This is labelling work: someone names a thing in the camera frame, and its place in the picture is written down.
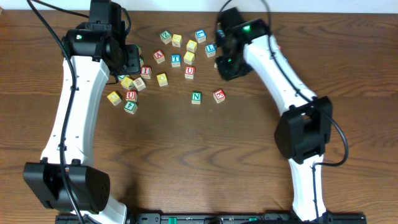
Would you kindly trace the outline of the red E block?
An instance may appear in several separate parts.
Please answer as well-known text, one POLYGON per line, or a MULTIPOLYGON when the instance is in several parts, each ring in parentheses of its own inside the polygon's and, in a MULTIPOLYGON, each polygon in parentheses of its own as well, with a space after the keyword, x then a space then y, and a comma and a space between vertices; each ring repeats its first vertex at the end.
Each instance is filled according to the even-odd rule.
POLYGON ((226 95, 222 89, 219 89, 213 93, 213 98, 215 99, 215 101, 217 103, 221 103, 222 101, 224 101, 226 99, 226 95))

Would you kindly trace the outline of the green N block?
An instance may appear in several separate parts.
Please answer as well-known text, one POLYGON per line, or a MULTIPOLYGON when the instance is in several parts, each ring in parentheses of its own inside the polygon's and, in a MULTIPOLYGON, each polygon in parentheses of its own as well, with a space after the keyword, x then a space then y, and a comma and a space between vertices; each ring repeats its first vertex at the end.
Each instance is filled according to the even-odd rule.
POLYGON ((191 95, 191 102, 194 105, 200 105, 201 104, 201 93, 194 91, 191 95))

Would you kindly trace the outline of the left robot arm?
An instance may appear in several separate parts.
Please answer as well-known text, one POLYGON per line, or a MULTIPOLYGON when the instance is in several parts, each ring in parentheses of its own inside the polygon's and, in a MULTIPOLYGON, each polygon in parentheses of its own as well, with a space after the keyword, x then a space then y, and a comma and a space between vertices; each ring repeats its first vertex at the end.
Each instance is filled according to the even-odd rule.
POLYGON ((92 0, 86 21, 57 37, 63 85, 49 141, 23 178, 57 223, 134 223, 128 207, 110 194, 109 175, 95 169, 93 138, 101 96, 110 77, 141 71, 136 45, 126 37, 131 20, 112 1, 92 0))

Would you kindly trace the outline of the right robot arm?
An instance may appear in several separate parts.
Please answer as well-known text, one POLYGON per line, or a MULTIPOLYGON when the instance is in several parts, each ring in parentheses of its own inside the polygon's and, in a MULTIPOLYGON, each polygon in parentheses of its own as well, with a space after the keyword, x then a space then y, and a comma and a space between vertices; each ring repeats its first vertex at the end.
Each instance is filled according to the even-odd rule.
POLYGON ((301 221, 314 221, 326 213, 321 176, 314 165, 323 161, 330 140, 328 97, 318 98, 293 71, 279 50, 271 28, 262 19, 245 21, 235 8, 216 19, 216 46, 222 54, 215 62, 224 80, 255 71, 279 110, 274 139, 292 173, 292 210, 301 221))

